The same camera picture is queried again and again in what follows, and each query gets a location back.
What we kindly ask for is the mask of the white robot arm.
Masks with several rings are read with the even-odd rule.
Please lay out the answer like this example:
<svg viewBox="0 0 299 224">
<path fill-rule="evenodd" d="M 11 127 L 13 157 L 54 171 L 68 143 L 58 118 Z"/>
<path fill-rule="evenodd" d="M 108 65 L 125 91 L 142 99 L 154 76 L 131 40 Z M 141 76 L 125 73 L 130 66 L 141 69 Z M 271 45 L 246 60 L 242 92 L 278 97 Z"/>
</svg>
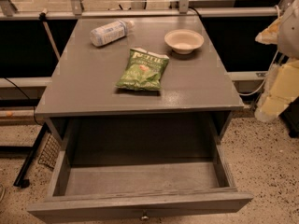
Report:
<svg viewBox="0 0 299 224">
<path fill-rule="evenodd" d="M 255 118 L 269 122 L 299 97 L 299 0 L 294 0 L 282 16 L 257 34 L 255 40 L 277 45 L 278 52 L 289 58 L 283 65 L 274 64 L 269 69 L 257 103 Z"/>
</svg>

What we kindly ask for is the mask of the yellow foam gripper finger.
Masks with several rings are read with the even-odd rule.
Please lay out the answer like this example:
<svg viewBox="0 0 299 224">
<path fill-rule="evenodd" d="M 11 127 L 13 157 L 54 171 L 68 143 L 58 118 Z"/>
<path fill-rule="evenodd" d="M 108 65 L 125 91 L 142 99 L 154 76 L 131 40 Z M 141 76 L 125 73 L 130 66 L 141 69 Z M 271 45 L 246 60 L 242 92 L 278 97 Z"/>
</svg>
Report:
<svg viewBox="0 0 299 224">
<path fill-rule="evenodd" d="M 298 97 L 299 61 L 275 64 L 266 78 L 254 116 L 261 122 L 273 121 Z"/>
</svg>

